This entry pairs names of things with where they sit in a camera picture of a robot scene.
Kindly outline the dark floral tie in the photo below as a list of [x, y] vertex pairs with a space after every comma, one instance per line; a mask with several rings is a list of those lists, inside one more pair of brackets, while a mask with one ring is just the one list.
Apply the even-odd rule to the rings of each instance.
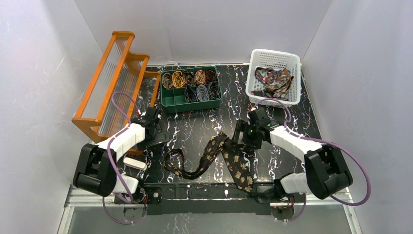
[[253, 192], [254, 178], [247, 165], [248, 160], [244, 159], [246, 153], [247, 149], [243, 145], [234, 142], [225, 133], [220, 132], [213, 136], [205, 146], [195, 171], [185, 170], [184, 165], [176, 167], [172, 164], [171, 155], [177, 155], [180, 159], [185, 158], [183, 151], [178, 148], [166, 153], [163, 157], [163, 167], [178, 177], [194, 180], [203, 175], [217, 155], [221, 154], [237, 188], [250, 194]]

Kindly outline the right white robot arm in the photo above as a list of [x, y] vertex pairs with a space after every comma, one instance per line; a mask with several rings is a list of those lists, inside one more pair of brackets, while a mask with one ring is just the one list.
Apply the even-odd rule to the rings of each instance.
[[325, 199], [353, 184], [353, 177], [341, 150], [298, 137], [296, 133], [271, 120], [264, 108], [248, 114], [248, 120], [238, 120], [232, 140], [236, 146], [258, 150], [263, 142], [281, 147], [305, 166], [304, 173], [289, 173], [275, 179], [273, 188], [258, 187], [252, 194], [270, 200], [281, 200], [292, 194], [313, 194]]

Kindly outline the white plastic basket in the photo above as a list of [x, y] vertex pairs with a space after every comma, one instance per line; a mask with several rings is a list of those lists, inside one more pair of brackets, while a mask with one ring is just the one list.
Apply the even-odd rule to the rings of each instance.
[[267, 75], [268, 68], [272, 68], [274, 71], [287, 69], [293, 78], [288, 93], [285, 95], [285, 100], [281, 102], [286, 106], [296, 105], [300, 102], [301, 63], [299, 56], [287, 52], [266, 49], [255, 49], [251, 53], [245, 89], [249, 101], [251, 103], [260, 102], [261, 105], [280, 107], [280, 104], [277, 102], [263, 101], [265, 85], [255, 76], [255, 71], [258, 68], [264, 69], [260, 71], [262, 76]]

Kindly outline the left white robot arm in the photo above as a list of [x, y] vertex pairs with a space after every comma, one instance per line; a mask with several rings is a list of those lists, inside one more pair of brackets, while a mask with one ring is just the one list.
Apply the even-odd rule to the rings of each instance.
[[121, 161], [141, 171], [148, 168], [146, 163], [126, 157], [126, 154], [134, 147], [143, 149], [168, 140], [168, 134], [159, 127], [161, 117], [160, 109], [149, 107], [108, 139], [85, 144], [80, 151], [73, 185], [102, 197], [111, 194], [133, 196], [138, 179], [121, 174], [117, 164]]

